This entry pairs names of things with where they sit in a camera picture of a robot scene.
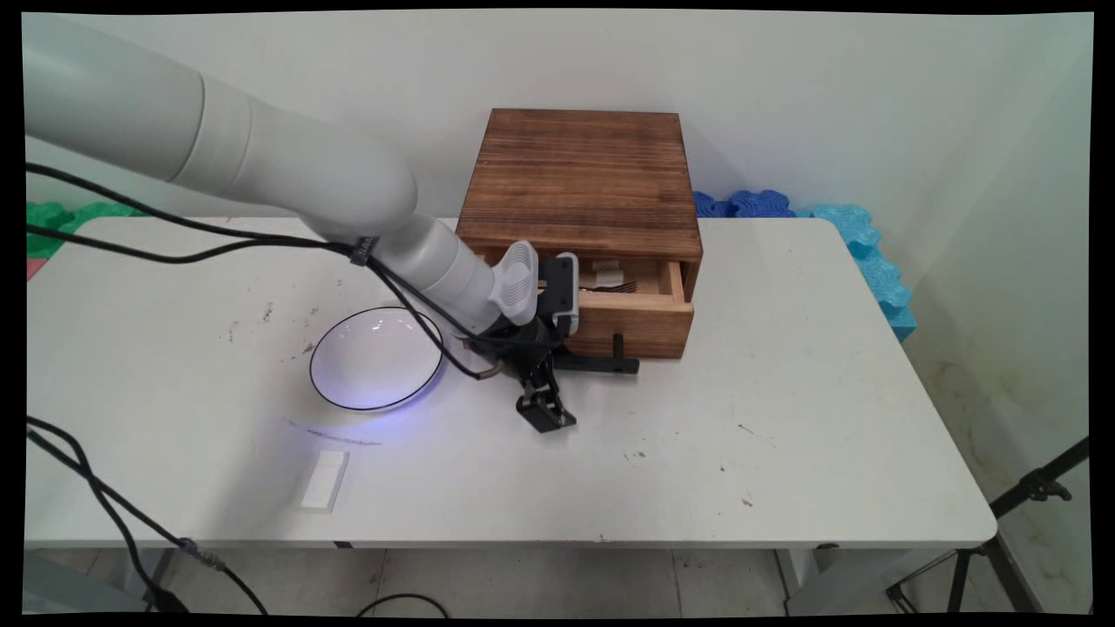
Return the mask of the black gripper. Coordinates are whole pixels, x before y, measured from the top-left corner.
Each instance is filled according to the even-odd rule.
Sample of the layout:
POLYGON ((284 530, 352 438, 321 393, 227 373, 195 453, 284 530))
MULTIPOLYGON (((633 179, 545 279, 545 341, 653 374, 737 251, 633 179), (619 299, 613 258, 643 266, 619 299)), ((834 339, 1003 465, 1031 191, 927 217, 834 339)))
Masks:
POLYGON ((552 319, 533 319, 524 326, 498 319, 473 340, 474 353, 489 361, 502 361, 510 376, 523 385, 527 382, 533 385, 533 390, 518 396, 515 409, 541 434, 578 424, 573 413, 562 404, 552 357, 568 337, 569 319, 558 319, 558 324, 552 319))

